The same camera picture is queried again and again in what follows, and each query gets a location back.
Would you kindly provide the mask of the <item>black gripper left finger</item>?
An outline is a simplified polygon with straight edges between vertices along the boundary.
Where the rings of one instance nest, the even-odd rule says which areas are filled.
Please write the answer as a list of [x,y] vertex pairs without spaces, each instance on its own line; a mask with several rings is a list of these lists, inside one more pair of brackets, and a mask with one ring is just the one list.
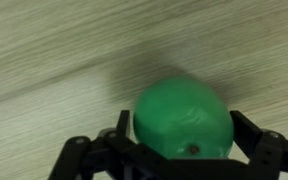
[[120,112],[116,130],[128,137],[130,135],[130,111],[129,110],[122,110]]

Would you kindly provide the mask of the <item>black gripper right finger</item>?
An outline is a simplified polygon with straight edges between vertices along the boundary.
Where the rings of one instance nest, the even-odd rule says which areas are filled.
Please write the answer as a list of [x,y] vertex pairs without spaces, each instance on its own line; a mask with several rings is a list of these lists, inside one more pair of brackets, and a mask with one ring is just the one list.
[[234,126],[234,142],[240,150],[251,157],[263,131],[240,111],[231,111]]

